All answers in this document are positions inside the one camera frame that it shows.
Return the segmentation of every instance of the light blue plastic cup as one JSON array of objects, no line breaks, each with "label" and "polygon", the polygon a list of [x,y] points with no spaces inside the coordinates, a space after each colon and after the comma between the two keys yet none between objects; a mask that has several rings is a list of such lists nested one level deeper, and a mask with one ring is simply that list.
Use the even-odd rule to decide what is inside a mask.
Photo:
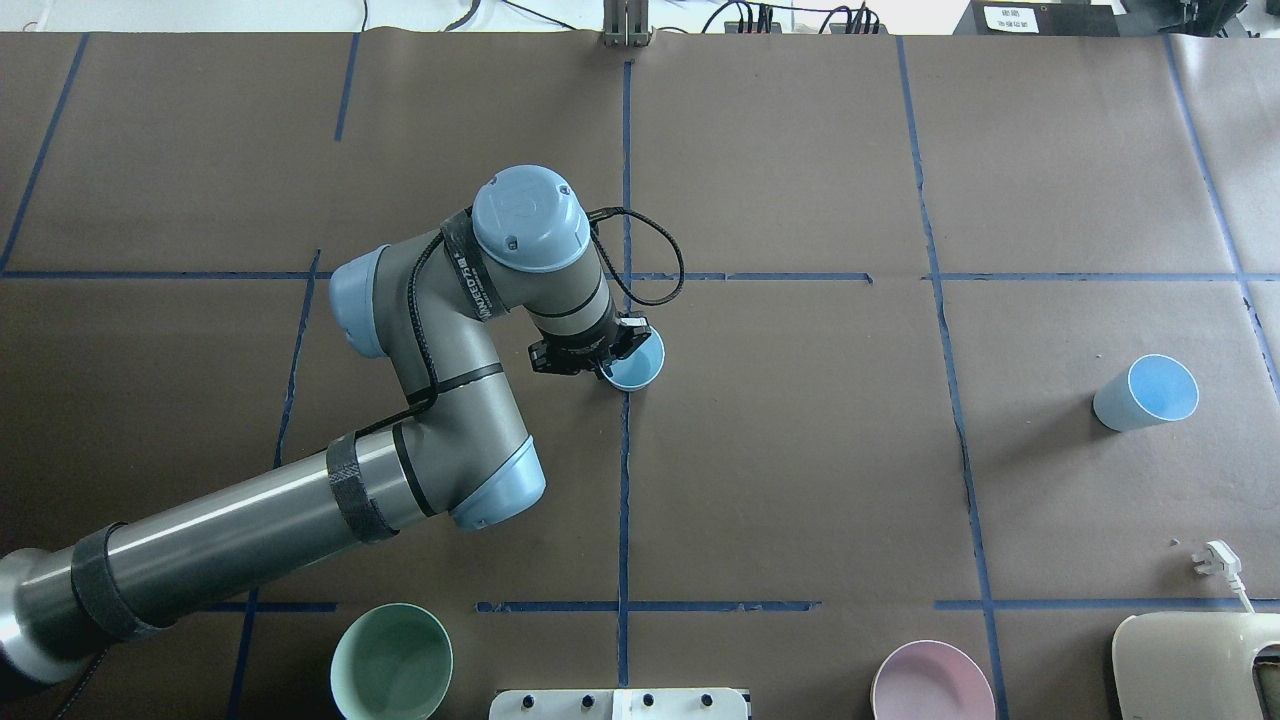
[{"label": "light blue plastic cup", "polygon": [[434,615],[404,602],[375,607],[347,628],[329,666],[347,720],[425,720],[453,676],[453,646]]},{"label": "light blue plastic cup", "polygon": [[1135,430],[1190,418],[1199,386],[1165,355],[1143,355],[1093,396],[1093,414],[1112,430]]},{"label": "light blue plastic cup", "polygon": [[605,374],[604,379],[623,392],[634,392],[658,377],[666,359],[667,346],[663,345],[658,331],[650,327],[649,337],[640,343],[640,347],[626,360],[609,365],[609,374]]}]

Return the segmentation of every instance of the white power plug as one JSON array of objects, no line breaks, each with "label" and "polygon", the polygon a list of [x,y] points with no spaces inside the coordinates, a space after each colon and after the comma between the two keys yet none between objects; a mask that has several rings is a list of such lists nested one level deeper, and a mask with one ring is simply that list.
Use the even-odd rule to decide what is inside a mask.
[{"label": "white power plug", "polygon": [[1231,550],[1231,546],[1220,539],[1208,541],[1204,543],[1204,550],[1192,553],[1192,561],[1196,562],[1196,571],[1201,575],[1224,575],[1228,587],[1244,605],[1244,611],[1253,612],[1253,603],[1249,602],[1244,582],[1240,580],[1240,556]]}]

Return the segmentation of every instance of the black box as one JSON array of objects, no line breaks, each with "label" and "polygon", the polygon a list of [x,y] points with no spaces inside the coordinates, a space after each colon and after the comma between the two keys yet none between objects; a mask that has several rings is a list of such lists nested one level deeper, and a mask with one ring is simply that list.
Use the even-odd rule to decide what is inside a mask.
[{"label": "black box", "polygon": [[1110,5],[1041,5],[970,0],[951,35],[1069,35],[1117,37]]}]

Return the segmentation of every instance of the white floor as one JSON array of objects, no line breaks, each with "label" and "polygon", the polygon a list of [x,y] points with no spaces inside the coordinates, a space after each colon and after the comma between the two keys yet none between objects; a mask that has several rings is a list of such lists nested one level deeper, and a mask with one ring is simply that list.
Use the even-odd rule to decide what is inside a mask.
[{"label": "white floor", "polygon": [[[600,0],[517,0],[543,14],[579,28],[599,29]],[[832,8],[837,0],[778,5]],[[369,27],[390,26],[413,31],[439,31],[461,17],[468,0],[367,0]],[[1112,4],[1114,0],[1093,0]],[[719,0],[650,0],[650,24],[689,32],[701,29]],[[869,3],[895,35],[950,35],[968,0],[876,0]],[[1242,13],[1252,31],[1280,37],[1280,18],[1263,12],[1265,0],[1253,0]],[[0,31],[49,32],[351,32],[364,18],[361,0],[3,0]],[[726,10],[719,18],[737,18]],[[783,32],[815,32],[822,13],[778,12]],[[484,0],[462,29],[540,32],[557,26],[527,15],[498,0]]]}]

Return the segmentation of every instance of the blue joint cap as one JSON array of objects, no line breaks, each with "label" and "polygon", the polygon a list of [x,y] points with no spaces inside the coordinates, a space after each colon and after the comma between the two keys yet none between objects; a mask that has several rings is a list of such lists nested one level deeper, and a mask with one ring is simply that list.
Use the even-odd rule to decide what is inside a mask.
[{"label": "blue joint cap", "polygon": [[524,273],[567,268],[591,242],[573,188],[540,165],[507,168],[485,183],[471,206],[471,227],[490,258]]},{"label": "blue joint cap", "polygon": [[378,328],[374,324],[374,275],[378,273],[378,258],[390,245],[381,245],[372,252],[347,263],[333,272],[329,279],[329,306],[338,327],[347,334],[347,342],[365,357],[385,357],[383,345],[378,342]]},{"label": "blue joint cap", "polygon": [[463,530],[479,530],[529,510],[547,489],[543,464],[538,461],[532,436],[525,438],[502,468],[489,475],[457,507],[449,511]]}]

